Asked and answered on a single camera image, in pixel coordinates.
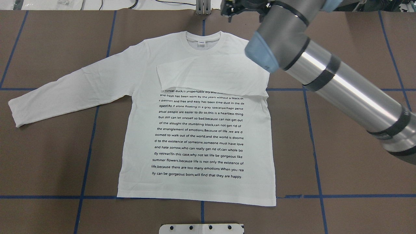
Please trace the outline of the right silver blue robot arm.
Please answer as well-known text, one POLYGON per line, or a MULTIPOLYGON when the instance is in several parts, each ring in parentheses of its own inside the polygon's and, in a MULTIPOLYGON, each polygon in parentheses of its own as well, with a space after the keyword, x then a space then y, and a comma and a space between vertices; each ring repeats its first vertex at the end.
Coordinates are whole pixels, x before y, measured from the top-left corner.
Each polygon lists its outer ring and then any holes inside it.
POLYGON ((245 53, 269 73, 283 69, 363 126, 388 153, 415 164, 415 114, 305 34, 320 10, 337 3, 275 1, 245 53))

